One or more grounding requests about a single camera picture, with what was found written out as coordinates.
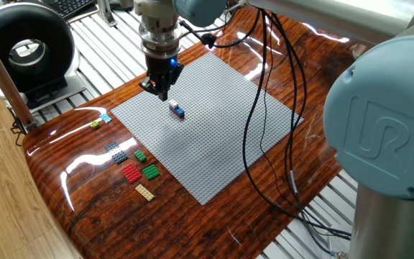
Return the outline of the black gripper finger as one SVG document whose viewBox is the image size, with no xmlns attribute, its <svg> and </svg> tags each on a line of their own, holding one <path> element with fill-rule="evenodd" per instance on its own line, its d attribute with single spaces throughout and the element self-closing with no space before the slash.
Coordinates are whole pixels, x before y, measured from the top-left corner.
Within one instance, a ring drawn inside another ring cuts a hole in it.
<svg viewBox="0 0 414 259">
<path fill-rule="evenodd" d="M 178 60 L 164 60 L 164 68 L 163 94 L 167 96 L 170 87 L 176 83 L 184 69 L 184 65 Z"/>
<path fill-rule="evenodd" d="M 167 101 L 167 85 L 163 82 L 154 83 L 150 77 L 146 77 L 139 82 L 139 86 L 146 92 L 158 96 L 161 101 Z"/>
</svg>

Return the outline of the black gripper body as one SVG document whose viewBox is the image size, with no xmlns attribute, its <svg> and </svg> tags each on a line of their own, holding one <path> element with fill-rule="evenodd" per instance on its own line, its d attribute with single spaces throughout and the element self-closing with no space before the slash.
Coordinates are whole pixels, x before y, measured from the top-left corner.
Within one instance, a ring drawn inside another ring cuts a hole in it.
<svg viewBox="0 0 414 259">
<path fill-rule="evenodd" d="M 160 59 L 146 56 L 147 75 L 150 77 L 150 80 L 154 83 L 164 83 L 164 60 L 178 60 L 178 57 L 175 55 L 169 58 Z"/>
</svg>

